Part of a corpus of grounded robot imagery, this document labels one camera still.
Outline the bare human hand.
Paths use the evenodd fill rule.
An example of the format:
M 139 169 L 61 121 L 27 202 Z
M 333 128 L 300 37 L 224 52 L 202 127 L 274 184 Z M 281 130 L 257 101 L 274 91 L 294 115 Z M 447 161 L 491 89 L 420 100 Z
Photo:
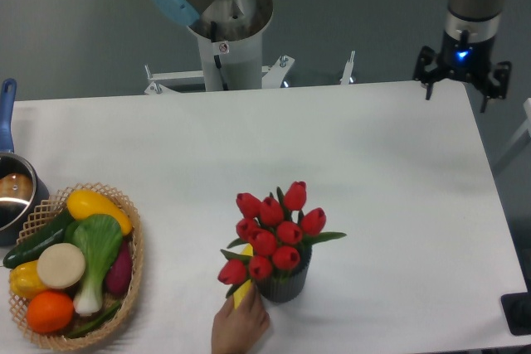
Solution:
M 230 297 L 213 319 L 211 353 L 248 353 L 270 326 L 261 295 L 251 284 L 238 308 Z

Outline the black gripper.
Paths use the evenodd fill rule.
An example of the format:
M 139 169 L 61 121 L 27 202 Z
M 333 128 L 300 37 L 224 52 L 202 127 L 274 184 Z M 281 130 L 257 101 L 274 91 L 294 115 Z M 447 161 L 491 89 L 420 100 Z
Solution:
M 439 54 L 429 46 L 421 48 L 412 78 L 426 89 L 426 100 L 431 99 L 434 84 L 445 78 L 470 81 L 482 94 L 480 112 L 484 113 L 491 99 L 506 98 L 512 72 L 510 61 L 491 63 L 494 42 L 494 36 L 486 41 L 462 42 L 445 32 Z

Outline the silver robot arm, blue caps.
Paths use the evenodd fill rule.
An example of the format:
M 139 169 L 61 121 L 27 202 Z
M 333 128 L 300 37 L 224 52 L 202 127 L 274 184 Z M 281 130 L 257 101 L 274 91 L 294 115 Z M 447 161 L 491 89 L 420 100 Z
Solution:
M 512 64 L 493 63 L 491 54 L 505 0 L 448 0 L 441 49 L 421 48 L 413 79 L 430 98 L 435 83 L 450 79 L 467 83 L 482 95 L 480 109 L 492 99 L 505 99 Z

